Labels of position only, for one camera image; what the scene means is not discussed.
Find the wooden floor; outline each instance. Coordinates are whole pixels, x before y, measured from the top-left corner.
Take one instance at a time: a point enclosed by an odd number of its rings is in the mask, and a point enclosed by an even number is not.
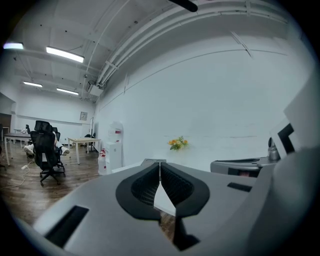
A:
[[[29,164],[29,173],[24,176],[25,181],[21,186],[1,189],[1,196],[6,202],[11,213],[32,225],[35,220],[52,204],[69,194],[81,184],[99,177],[98,174],[98,153],[86,153],[82,146],[79,148],[80,164],[77,164],[75,146],[70,149],[70,154],[61,156],[61,161],[65,165],[65,174],[56,175],[61,185],[48,177],[43,181],[44,186],[40,185],[41,169],[28,159],[26,153],[20,148],[20,143],[12,145],[12,157],[10,166],[7,165],[4,143],[0,141],[2,155],[0,161],[6,166],[0,169],[0,189],[20,184],[23,181],[22,175],[28,168],[22,170],[21,167]],[[172,241],[174,235],[175,217],[161,212],[161,228],[166,236]]]

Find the white ceiling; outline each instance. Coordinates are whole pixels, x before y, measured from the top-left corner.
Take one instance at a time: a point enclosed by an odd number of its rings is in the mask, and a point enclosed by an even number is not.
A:
[[[81,95],[85,75],[88,78],[84,89],[88,88],[89,80],[97,79],[105,61],[125,38],[149,21],[149,17],[176,6],[167,0],[130,0],[102,35],[126,1],[46,0],[30,9],[8,40],[24,45],[24,50],[10,52],[16,59],[14,80],[20,84],[40,83],[44,91],[57,92],[56,88],[60,87]],[[84,61],[79,63],[48,54],[47,46],[81,55]]]

